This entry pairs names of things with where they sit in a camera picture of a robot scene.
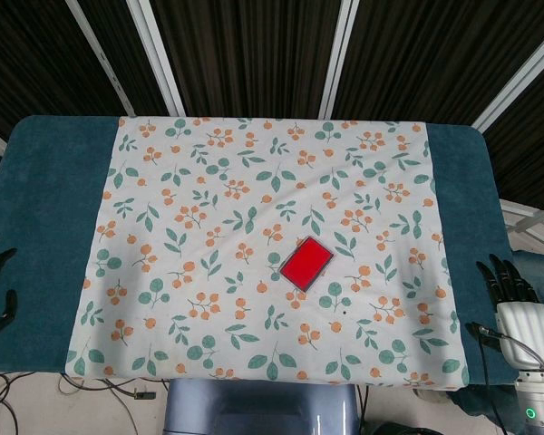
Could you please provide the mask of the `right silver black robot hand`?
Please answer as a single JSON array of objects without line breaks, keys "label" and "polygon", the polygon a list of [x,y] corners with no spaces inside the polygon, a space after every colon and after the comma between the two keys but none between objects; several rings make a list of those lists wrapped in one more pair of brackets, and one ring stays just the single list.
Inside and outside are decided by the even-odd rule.
[{"label": "right silver black robot hand", "polygon": [[510,367],[519,372],[544,374],[544,304],[517,267],[490,255],[491,265],[476,266],[489,294],[496,326],[470,322],[468,332],[483,343],[496,342]]}]

